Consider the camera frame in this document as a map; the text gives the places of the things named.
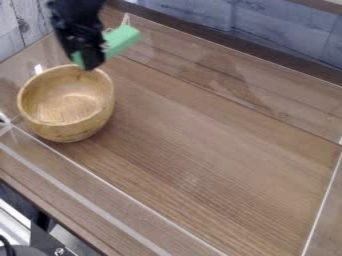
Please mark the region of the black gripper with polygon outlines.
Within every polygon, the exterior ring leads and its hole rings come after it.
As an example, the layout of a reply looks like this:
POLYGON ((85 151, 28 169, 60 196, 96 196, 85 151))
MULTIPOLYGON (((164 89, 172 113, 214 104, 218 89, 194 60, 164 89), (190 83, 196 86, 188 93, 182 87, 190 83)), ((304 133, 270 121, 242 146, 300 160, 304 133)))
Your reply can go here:
POLYGON ((105 61, 99 13, 105 0, 48 0, 51 25, 59 40, 69 44, 71 61, 85 71, 93 70, 105 61))

